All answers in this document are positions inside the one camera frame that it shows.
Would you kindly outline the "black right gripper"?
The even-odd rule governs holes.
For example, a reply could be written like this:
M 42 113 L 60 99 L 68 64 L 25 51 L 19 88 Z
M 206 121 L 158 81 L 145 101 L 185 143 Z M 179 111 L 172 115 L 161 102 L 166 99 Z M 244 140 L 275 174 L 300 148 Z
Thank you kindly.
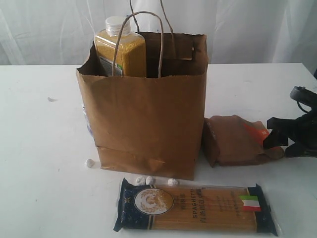
M 285 146 L 285 156 L 316 157 L 317 156 L 317 110 L 312 109 L 297 119 L 267 120 L 271 129 L 269 136 L 263 141 L 264 149 Z

